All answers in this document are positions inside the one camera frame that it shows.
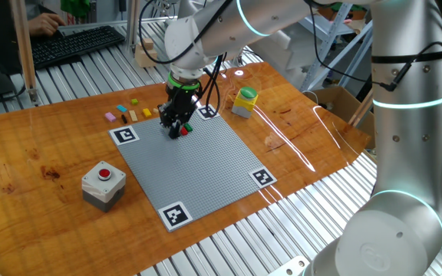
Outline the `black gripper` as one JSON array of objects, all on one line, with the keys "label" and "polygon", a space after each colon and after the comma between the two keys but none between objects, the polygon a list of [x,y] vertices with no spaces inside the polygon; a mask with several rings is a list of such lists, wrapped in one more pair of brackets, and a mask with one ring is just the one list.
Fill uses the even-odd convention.
[{"label": "black gripper", "polygon": [[168,84],[166,86],[168,100],[159,105],[158,110],[161,126],[170,128],[170,138],[181,136],[182,123],[188,123],[196,109],[196,101],[193,96],[198,95],[199,90],[198,84],[195,86],[180,85],[179,87]]}]

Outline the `operator bare hand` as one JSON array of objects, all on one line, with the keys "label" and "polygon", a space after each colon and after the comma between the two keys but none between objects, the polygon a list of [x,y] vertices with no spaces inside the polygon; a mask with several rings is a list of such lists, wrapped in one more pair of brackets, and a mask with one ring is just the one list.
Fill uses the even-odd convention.
[{"label": "operator bare hand", "polygon": [[31,37],[51,37],[60,26],[65,26],[64,20],[57,14],[43,13],[28,21],[28,30]]}]

